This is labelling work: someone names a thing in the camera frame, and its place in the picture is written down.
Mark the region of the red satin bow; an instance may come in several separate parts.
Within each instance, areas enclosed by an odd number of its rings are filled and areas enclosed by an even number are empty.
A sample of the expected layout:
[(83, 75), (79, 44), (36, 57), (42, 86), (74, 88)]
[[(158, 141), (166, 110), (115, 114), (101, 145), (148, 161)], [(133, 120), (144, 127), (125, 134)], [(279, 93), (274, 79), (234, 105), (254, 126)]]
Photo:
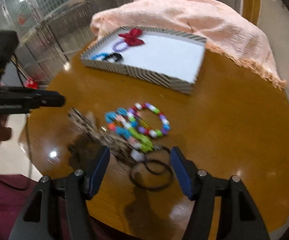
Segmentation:
[(141, 29), (133, 28), (128, 33), (119, 34), (118, 36), (123, 38), (124, 42), (130, 47), (136, 47), (145, 44), (145, 42), (139, 37), (143, 34)]

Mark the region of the black scrunchie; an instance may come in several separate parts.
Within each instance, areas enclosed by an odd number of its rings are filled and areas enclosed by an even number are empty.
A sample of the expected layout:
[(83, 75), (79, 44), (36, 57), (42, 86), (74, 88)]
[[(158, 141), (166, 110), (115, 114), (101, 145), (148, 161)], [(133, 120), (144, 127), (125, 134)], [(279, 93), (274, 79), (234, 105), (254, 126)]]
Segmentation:
[(102, 60), (107, 62), (118, 63), (123, 60), (123, 56), (120, 53), (111, 53), (106, 55)]

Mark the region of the striped white jewelry tray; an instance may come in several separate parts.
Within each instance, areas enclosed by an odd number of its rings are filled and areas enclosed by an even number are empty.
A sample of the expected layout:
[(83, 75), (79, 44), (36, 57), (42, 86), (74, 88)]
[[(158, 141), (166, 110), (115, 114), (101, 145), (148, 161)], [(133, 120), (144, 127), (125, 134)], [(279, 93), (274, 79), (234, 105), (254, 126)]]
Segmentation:
[[(139, 27), (143, 45), (130, 47), (119, 34), (132, 27), (119, 27), (90, 44), (81, 54), (81, 62), (91, 68), (128, 75), (183, 94), (191, 94), (205, 55), (206, 38), (164, 28)], [(103, 61), (111, 53), (120, 53), (118, 63)]]

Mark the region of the pink textured fringed cloth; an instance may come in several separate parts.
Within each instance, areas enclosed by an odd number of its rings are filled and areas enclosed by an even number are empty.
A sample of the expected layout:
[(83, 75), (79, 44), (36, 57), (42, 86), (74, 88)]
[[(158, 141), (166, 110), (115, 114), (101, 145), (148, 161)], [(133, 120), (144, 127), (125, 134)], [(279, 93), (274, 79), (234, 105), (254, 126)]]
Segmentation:
[(251, 69), (276, 88), (286, 87), (286, 80), (277, 72), (266, 34), (222, 2), (134, 0), (94, 14), (90, 23), (97, 38), (123, 26), (164, 28), (204, 37), (207, 50)]

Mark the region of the red bag on floor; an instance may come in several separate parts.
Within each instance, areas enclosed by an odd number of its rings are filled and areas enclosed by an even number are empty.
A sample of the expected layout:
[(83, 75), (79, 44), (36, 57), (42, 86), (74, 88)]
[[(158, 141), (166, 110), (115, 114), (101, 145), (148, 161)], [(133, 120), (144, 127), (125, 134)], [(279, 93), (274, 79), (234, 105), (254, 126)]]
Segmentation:
[(24, 83), (26, 88), (39, 89), (39, 85), (31, 77), (28, 77)]

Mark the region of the leopard print bow scrunchie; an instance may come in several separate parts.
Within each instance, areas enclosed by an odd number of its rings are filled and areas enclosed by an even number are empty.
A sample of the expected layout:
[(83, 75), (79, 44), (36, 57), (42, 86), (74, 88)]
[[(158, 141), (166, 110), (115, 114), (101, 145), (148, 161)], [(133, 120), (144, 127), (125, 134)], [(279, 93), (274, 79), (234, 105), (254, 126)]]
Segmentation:
[(108, 146), (117, 160), (129, 166), (136, 164), (136, 160), (131, 156), (131, 144), (108, 128), (102, 127), (98, 129), (96, 119), (91, 111), (83, 115), (76, 108), (70, 108), (68, 118), (77, 129), (83, 134), (87, 134), (90, 139), (99, 142), (101, 145)]

